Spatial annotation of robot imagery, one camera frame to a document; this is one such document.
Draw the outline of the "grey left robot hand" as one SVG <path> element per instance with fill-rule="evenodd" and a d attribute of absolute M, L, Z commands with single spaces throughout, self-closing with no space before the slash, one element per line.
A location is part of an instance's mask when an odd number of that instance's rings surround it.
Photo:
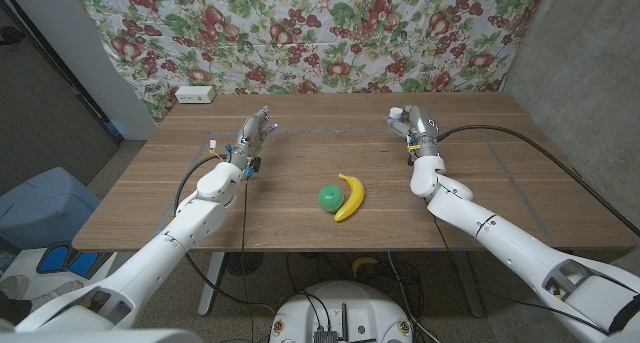
<path fill-rule="evenodd" d="M 253 158 L 261 151 L 266 137 L 278 128 L 278 124 L 269 124 L 270 108 L 263 106 L 249 116 L 238 131 L 236 142 L 229 153 L 228 162 L 245 171 Z"/>

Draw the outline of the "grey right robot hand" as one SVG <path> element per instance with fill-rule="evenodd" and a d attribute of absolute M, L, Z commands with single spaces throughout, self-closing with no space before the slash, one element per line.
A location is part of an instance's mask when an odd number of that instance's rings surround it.
<path fill-rule="evenodd" d="M 400 117 L 396 119 L 396 129 L 408 139 L 409 151 L 415 158 L 439 155 L 438 126 L 422 107 L 403 107 Z"/>

